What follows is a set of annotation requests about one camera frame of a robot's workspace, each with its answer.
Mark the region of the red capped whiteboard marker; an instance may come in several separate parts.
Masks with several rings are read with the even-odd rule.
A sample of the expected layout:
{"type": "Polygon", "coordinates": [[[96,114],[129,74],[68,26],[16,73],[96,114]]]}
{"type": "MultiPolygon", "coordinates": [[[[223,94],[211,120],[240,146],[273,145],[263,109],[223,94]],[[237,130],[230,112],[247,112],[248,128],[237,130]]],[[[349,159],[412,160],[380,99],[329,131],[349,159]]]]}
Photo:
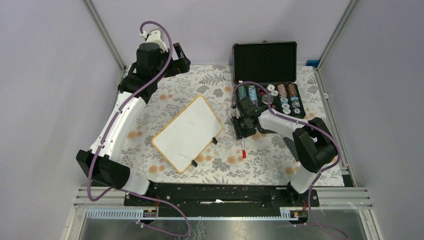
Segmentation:
{"type": "Polygon", "coordinates": [[[247,158],[247,152],[246,152],[246,149],[245,149],[245,139],[244,138],[241,138],[241,153],[242,153],[242,158],[243,159],[246,159],[247,158]]]}

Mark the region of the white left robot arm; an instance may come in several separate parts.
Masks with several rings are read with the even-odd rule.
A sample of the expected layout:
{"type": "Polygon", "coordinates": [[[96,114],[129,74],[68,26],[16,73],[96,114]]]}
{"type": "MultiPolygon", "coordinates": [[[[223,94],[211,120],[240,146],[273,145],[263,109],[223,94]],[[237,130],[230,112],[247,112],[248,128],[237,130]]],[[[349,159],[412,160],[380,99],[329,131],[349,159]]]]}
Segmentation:
{"type": "Polygon", "coordinates": [[[169,52],[162,51],[156,43],[139,45],[136,61],[118,85],[114,109],[99,137],[88,150],[81,149],[76,155],[76,161],[88,178],[116,190],[135,193],[144,206],[155,200],[155,192],[149,188],[151,182],[118,161],[132,123],[158,89],[158,82],[190,70],[191,61],[180,43],[172,46],[176,60],[169,60],[169,52]]]}

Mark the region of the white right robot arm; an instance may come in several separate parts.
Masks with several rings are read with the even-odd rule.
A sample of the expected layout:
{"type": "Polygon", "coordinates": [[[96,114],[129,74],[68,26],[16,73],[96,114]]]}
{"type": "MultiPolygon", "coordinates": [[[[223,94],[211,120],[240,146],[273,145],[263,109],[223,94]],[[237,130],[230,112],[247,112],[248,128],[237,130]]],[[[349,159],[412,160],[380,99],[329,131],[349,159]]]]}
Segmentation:
{"type": "Polygon", "coordinates": [[[238,117],[231,119],[236,139],[253,136],[258,130],[267,130],[292,141],[300,168],[288,183],[290,189],[286,198],[293,206],[301,205],[307,199],[306,191],[340,154],[340,148],[325,122],[319,117],[305,121],[269,106],[256,106],[248,97],[238,100],[232,107],[239,112],[238,117]]]}

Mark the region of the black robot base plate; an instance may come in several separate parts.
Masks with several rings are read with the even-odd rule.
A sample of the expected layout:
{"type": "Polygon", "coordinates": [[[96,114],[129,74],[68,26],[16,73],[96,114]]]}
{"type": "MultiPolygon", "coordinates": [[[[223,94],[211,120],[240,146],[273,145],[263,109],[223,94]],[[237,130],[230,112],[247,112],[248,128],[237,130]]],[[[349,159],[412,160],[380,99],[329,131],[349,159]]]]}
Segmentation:
{"type": "Polygon", "coordinates": [[[290,187],[151,182],[143,197],[129,195],[126,207],[152,207],[159,217],[279,217],[281,208],[301,211],[319,207],[316,190],[297,193],[290,187]]]}

